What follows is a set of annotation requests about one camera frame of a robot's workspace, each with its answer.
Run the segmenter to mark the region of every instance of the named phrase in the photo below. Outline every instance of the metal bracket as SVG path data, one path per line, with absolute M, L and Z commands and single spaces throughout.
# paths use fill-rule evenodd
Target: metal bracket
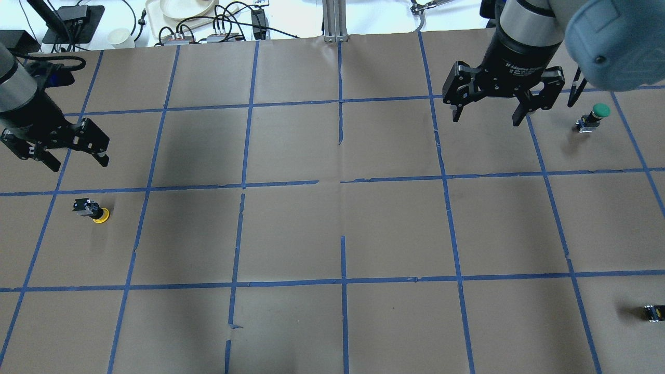
M 347 41 L 346 0 L 323 0 L 323 40 Z

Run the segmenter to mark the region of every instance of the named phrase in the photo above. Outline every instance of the black stand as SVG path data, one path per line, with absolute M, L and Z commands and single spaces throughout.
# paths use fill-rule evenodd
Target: black stand
M 89 5 L 88 8 L 90 9 L 90 19 L 83 22 L 83 27 L 78 34 L 78 37 L 74 38 L 75 44 L 89 43 L 92 41 L 92 36 L 97 30 L 99 21 L 102 19 L 102 15 L 104 14 L 104 5 Z M 65 25 L 67 25 L 69 29 L 72 29 L 74 23 L 72 21 L 65 21 Z M 52 29 L 49 28 L 49 30 L 46 32 L 46 35 L 44 35 L 44 39 L 42 39 L 42 43 L 69 44 L 69 40 L 67 38 L 63 39 L 59 37 Z

